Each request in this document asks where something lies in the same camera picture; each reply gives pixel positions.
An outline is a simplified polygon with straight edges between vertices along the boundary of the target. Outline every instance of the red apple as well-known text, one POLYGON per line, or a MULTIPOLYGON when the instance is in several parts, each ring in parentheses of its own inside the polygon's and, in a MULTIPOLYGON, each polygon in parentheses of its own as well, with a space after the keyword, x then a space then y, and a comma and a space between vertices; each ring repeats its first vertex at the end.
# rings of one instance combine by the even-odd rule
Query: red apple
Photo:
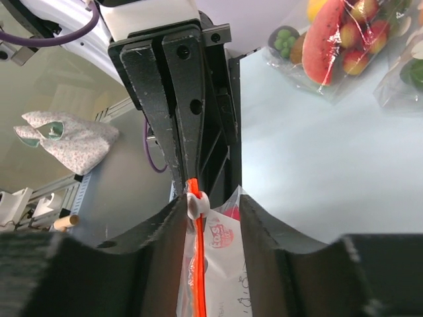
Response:
POLYGON ((343 48, 352 48, 355 46, 362 37, 361 30, 354 22, 345 24, 339 31, 339 36, 343 48))
POLYGON ((369 57, 360 50, 351 50, 345 53, 342 61, 344 71, 352 76, 358 76, 369 63, 369 57))
POLYGON ((359 24, 369 22, 379 10, 377 0, 359 0, 351 9, 351 17, 359 24))
POLYGON ((388 42, 386 28, 370 26, 364 34, 364 49, 370 54, 379 53, 388 42))

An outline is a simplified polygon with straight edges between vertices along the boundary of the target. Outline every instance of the white robot arm casing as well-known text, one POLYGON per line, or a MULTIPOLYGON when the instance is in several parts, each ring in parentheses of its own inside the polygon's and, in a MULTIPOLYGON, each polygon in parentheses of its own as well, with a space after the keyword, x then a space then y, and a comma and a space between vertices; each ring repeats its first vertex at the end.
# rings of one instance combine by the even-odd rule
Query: white robot arm casing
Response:
MULTIPOLYGON (((32 14, 43 20, 58 23, 63 36, 84 26, 91 18, 82 0, 21 0, 32 14)), ((124 40, 132 32, 148 30, 185 20, 199 19, 194 0, 141 0, 119 7, 101 7, 104 19, 93 31, 63 45, 102 69, 113 79, 122 83, 111 62, 107 49, 110 41, 124 40)))
POLYGON ((200 19, 195 0, 141 0, 119 7, 101 7, 115 41, 132 32, 200 19))

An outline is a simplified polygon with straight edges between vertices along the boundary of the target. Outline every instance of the white table surface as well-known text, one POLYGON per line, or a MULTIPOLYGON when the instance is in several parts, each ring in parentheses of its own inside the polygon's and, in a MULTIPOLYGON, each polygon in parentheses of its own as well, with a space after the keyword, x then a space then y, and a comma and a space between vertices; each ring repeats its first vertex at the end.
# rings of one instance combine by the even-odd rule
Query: white table surface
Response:
POLYGON ((423 232, 423 118, 387 116, 380 62, 339 105, 294 88, 262 52, 241 60, 243 187, 280 220, 330 242, 423 232))

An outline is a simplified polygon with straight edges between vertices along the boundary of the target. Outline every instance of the white wall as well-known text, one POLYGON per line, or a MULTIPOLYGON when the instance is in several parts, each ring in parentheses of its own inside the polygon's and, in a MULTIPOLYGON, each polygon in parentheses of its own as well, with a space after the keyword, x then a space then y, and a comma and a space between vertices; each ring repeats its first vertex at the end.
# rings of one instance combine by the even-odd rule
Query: white wall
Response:
POLYGON ((296 0, 197 0, 214 24, 231 24, 233 57, 266 45, 269 35, 297 5, 296 0))

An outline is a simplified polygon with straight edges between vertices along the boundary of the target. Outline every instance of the mango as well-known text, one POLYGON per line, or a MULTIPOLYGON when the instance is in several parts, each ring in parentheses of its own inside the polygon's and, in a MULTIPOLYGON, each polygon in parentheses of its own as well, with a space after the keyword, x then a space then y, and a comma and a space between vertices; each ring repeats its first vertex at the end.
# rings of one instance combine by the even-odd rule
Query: mango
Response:
POLYGON ((322 9, 323 5, 328 0, 309 0, 309 4, 307 6, 307 17, 309 18, 310 22, 313 22, 316 18, 317 13, 322 9))

